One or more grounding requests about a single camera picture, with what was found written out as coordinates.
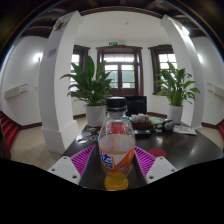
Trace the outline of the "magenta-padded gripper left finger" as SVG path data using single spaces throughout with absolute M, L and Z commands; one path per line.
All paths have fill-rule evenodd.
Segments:
M 48 172 L 78 185 L 94 148 L 95 146 L 91 145 L 71 157 L 62 156 Z

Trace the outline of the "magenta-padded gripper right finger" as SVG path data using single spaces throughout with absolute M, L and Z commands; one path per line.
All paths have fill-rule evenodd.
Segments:
M 147 184 L 155 182 L 177 171 L 165 157 L 155 157 L 139 147 L 135 147 L 135 156 Z

